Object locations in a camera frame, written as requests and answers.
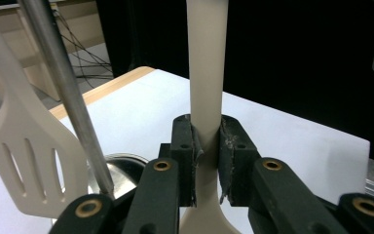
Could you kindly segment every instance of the metal bowl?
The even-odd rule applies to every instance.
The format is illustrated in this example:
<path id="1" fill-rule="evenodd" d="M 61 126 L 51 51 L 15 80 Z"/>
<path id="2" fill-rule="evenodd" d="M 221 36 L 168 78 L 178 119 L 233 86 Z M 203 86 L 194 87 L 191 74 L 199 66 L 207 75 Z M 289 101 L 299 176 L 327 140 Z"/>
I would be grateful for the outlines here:
<path id="1" fill-rule="evenodd" d="M 128 153 L 111 154 L 105 156 L 107 167 L 114 182 L 114 198 L 117 199 L 136 188 L 148 160 Z M 99 193 L 99 187 L 93 171 L 88 168 L 88 193 Z"/>

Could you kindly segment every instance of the black cable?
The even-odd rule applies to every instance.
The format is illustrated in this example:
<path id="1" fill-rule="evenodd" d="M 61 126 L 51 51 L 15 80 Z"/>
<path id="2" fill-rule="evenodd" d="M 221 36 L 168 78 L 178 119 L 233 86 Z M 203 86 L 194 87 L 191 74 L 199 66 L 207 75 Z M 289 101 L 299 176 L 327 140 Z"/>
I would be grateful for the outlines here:
<path id="1" fill-rule="evenodd" d="M 64 35 L 61 35 L 62 38 L 64 38 L 65 40 L 69 41 L 73 46 L 74 46 L 74 49 L 75 49 L 75 53 L 71 53 L 70 55 L 72 55 L 73 57 L 77 58 L 78 59 L 78 62 L 79 62 L 79 66 L 74 66 L 74 67 L 79 67 L 80 70 L 81 70 L 81 73 L 82 75 L 81 76 L 77 76 L 77 78 L 84 78 L 86 80 L 86 82 L 88 83 L 89 86 L 91 86 L 92 88 L 94 88 L 94 86 L 90 83 L 89 81 L 89 78 L 91 79 L 113 79 L 113 76 L 111 77 L 106 77 L 106 76 L 95 76 L 95 75 L 86 75 L 85 72 L 84 72 L 84 67 L 89 67 L 88 65 L 87 66 L 84 66 L 81 61 L 86 61 L 90 64 L 96 64 L 96 65 L 92 65 L 92 66 L 101 66 L 103 67 L 104 69 L 106 69 L 108 72 L 111 72 L 112 73 L 112 70 L 109 69 L 107 66 L 110 66 L 111 67 L 111 64 L 106 62 L 105 60 L 103 60 L 102 58 L 94 55 L 93 53 L 91 53 L 90 51 L 88 51 L 86 48 L 84 48 L 84 46 L 81 44 L 81 42 L 78 40 L 78 38 L 74 35 L 74 33 L 72 32 L 72 30 L 70 29 L 66 19 L 62 16 L 62 14 L 60 13 L 60 11 L 57 11 L 57 10 L 54 10 L 54 13 L 57 13 L 58 16 L 59 16 L 59 19 L 60 19 L 60 22 L 63 24 L 63 26 L 68 30 L 69 32 L 69 36 L 71 39 L 69 39 L 68 37 L 64 36 Z M 79 49 L 83 50 L 84 52 L 88 53 L 88 55 L 90 55 L 94 61 L 89 61 L 89 60 L 86 60 L 86 59 L 83 59 L 80 57 L 80 54 L 79 54 Z"/>
<path id="2" fill-rule="evenodd" d="M 57 11 L 55 10 L 56 13 L 59 15 L 59 19 L 60 21 L 62 22 L 62 24 L 65 26 L 65 28 L 68 30 L 70 36 L 71 36 L 71 40 L 67 39 L 66 37 L 64 37 L 65 39 L 67 39 L 69 42 L 71 42 L 72 44 L 74 44 L 74 47 L 78 47 L 80 48 L 81 50 L 84 50 L 86 53 L 88 53 L 92 58 L 93 60 L 95 60 L 96 62 L 100 63 L 100 61 L 104 62 L 104 63 L 108 63 L 106 62 L 105 60 L 103 60 L 102 58 L 94 55 L 93 53 L 89 52 L 82 44 L 81 42 L 77 39 L 77 37 L 72 33 L 68 23 L 66 22 L 66 19 L 63 17 L 63 15 L 60 13 L 60 11 Z"/>

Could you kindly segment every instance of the wooden table edge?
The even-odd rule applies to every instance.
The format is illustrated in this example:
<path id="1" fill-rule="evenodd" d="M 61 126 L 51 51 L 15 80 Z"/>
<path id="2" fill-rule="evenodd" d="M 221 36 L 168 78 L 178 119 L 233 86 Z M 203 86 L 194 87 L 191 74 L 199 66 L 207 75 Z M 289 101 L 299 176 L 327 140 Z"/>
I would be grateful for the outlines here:
<path id="1" fill-rule="evenodd" d="M 91 104 L 111 93 L 117 91 L 132 81 L 143 77 L 144 75 L 154 71 L 155 69 L 149 66 L 140 66 L 134 70 L 127 72 L 103 85 L 100 85 L 86 93 L 83 94 L 83 99 L 86 105 Z M 52 109 L 50 112 L 59 120 L 66 117 L 68 114 L 63 106 L 60 104 Z"/>

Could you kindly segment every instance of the white table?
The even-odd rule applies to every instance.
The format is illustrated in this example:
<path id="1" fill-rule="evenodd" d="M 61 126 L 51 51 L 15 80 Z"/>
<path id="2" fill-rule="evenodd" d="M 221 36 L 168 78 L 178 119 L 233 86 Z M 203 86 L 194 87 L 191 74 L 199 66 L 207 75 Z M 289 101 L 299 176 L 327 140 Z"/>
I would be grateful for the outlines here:
<path id="1" fill-rule="evenodd" d="M 172 120 L 190 113 L 189 80 L 137 69 L 151 72 L 93 99 L 88 110 L 105 155 L 131 153 L 151 160 L 161 143 L 170 143 Z M 341 194 L 364 193 L 369 141 L 227 93 L 222 113 L 240 121 L 262 157 L 283 160 L 319 197 L 337 204 Z M 60 121 L 73 132 L 67 117 Z M 222 210 L 238 230 L 252 233 L 246 208 L 225 201 Z M 48 218 L 20 213 L 0 180 L 0 233 L 48 233 L 50 228 Z"/>

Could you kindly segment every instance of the white spatula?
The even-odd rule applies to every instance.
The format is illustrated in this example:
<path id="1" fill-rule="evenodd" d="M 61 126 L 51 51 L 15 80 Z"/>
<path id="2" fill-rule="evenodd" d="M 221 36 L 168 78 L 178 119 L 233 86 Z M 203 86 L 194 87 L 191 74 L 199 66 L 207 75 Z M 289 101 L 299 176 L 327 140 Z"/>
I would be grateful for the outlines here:
<path id="1" fill-rule="evenodd" d="M 0 85 L 0 176 L 21 212 L 58 218 L 88 192 L 86 154 L 36 97 L 1 33 Z"/>

